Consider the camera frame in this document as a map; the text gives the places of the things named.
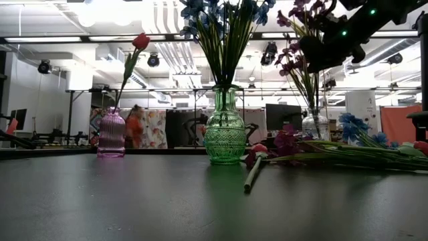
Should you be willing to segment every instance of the clear glass vase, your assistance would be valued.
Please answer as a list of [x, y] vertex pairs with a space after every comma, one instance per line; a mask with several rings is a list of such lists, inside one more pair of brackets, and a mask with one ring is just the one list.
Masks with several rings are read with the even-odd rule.
[[245, 125], [235, 106], [238, 86], [214, 86], [215, 111], [208, 119], [205, 147], [212, 164], [239, 163], [245, 151]]
[[114, 107], [100, 122], [100, 141], [98, 143], [98, 157], [123, 157], [125, 155], [125, 120], [119, 115], [119, 109]]
[[329, 141], [330, 133], [328, 132], [328, 119], [318, 111], [308, 110], [308, 116], [302, 121], [304, 137], [313, 137], [314, 139]]

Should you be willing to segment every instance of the ceiling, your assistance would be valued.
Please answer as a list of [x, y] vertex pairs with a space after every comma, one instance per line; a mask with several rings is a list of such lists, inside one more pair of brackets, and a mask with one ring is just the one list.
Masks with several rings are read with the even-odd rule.
[[[179, 17], [179, 13], [183, 5], [178, 1], [166, 0], [150, 0], [143, 2], [127, 2], [122, 5], [115, 5], [117, 0], [102, 0], [104, 7], [95, 10], [88, 10], [86, 5], [82, 3], [66, 3], [66, 0], [49, 1], [49, 0], [29, 0], [29, 1], [3, 1], [0, 0], [0, 36], [59, 36], [59, 35], [121, 35], [121, 34], [138, 34], [146, 33], [179, 33], [179, 29], [184, 26], [184, 20]], [[294, 1], [277, 0], [277, 4], [268, 13], [269, 21], [266, 26], [257, 27], [257, 32], [283, 32], [291, 31], [286, 27], [279, 27], [276, 23], [276, 15], [278, 10], [286, 13], [292, 8]], [[388, 23], [381, 30], [396, 31], [410, 30], [414, 24], [420, 10], [409, 14], [407, 22], [402, 25], [394, 25]], [[354, 11], [346, 12], [346, 10], [338, 4], [334, 11], [335, 15], [347, 14], [351, 16]], [[400, 41], [399, 39], [372, 39], [367, 44], [363, 45], [366, 51], [367, 58], [375, 56], [376, 53], [385, 51], [391, 44]], [[247, 87], [249, 77], [254, 77], [254, 84], [257, 88], [287, 88], [286, 78], [281, 77], [279, 70], [271, 66], [261, 66], [260, 57], [268, 41], [250, 41], [236, 71], [235, 81]], [[276, 42], [279, 51], [286, 45], [284, 40]], [[140, 60], [136, 66], [136, 73], [149, 83], [153, 88], [172, 88], [174, 82], [171, 78], [171, 67], [159, 49], [164, 48], [167, 44], [150, 43], [145, 52], [140, 56]], [[193, 87], [211, 86], [211, 71], [205, 58], [205, 55], [199, 45], [189, 42], [189, 52], [191, 59], [196, 68], [196, 72], [201, 79], [199, 84]], [[181, 62], [186, 68], [186, 58], [183, 52], [186, 52], [186, 46], [181, 43], [172, 43], [166, 47], [170, 52], [176, 52], [178, 58], [175, 60]], [[12, 50], [17, 49], [17, 45], [9, 46]], [[123, 67], [118, 60], [102, 57], [99, 52], [109, 53], [113, 59], [120, 59], [118, 50], [125, 54], [133, 51], [133, 46], [129, 43], [108, 43], [108, 44], [21, 44], [20, 51], [26, 58], [33, 59], [39, 53], [58, 53], [68, 52], [75, 55], [82, 62], [78, 64], [85, 65], [94, 73], [94, 83], [109, 84], [112, 87], [118, 87], [122, 82]], [[147, 60], [150, 53], [158, 53], [160, 64], [156, 68], [148, 67]], [[329, 70], [324, 76], [327, 78], [335, 78], [337, 87], [387, 87], [391, 80], [396, 80], [400, 87], [420, 86], [420, 78], [418, 74], [421, 70], [420, 47], [419, 43], [413, 44], [400, 51], [403, 56], [403, 62], [400, 64], [382, 64], [382, 60], [370, 65], [369, 67], [359, 68], [357, 74], [351, 74], [351, 70], [347, 70], [350, 66], [349, 61], [345, 65]], [[64, 70], [72, 70], [75, 66], [70, 66], [70, 62], [57, 61], [57, 68]], [[127, 88], [140, 88], [135, 83], [130, 82]], [[403, 92], [394, 95], [394, 98], [409, 98], [417, 92]], [[332, 98], [343, 98], [344, 93], [334, 95]]]

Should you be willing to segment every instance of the monitor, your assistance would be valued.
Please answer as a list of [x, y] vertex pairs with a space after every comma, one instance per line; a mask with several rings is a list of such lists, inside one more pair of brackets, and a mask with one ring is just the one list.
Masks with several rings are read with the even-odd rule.
[[302, 108], [286, 104], [266, 104], [266, 127], [268, 131], [282, 130], [291, 124], [294, 129], [302, 130]]

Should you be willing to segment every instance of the flower lying on table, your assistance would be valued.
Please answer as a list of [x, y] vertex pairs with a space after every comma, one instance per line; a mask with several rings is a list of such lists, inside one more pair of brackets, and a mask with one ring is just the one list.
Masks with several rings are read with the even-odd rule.
[[258, 161], [265, 163], [283, 163], [292, 166], [306, 165], [341, 165], [349, 167], [366, 167], [375, 169], [396, 169], [405, 171], [428, 171], [428, 143], [392, 142], [388, 145], [387, 136], [384, 133], [369, 136], [369, 126], [350, 113], [343, 114], [339, 121], [344, 129], [343, 139], [358, 141], [353, 146], [331, 141], [314, 141], [301, 139], [290, 126], [276, 136], [274, 144], [278, 148], [274, 153], [264, 149], [262, 158], [254, 152], [247, 156], [247, 167], [252, 167], [251, 172], [257, 171]]

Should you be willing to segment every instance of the red tulip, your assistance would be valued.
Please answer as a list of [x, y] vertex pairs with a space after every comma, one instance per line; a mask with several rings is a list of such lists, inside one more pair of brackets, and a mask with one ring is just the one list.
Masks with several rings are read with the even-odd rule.
[[257, 144], [257, 145], [254, 145], [254, 146], [251, 148], [251, 150], [253, 150], [253, 151], [255, 151], [255, 152], [262, 151], [262, 152], [264, 152], [264, 153], [267, 153], [268, 148], [267, 148], [267, 147], [265, 147], [265, 146], [263, 146], [262, 144]]
[[425, 141], [415, 141], [413, 144], [413, 148], [422, 151], [423, 154], [428, 156], [428, 143], [426, 143]]
[[150, 38], [147, 37], [145, 33], [142, 33], [132, 41], [132, 45], [138, 50], [145, 50], [149, 42]]

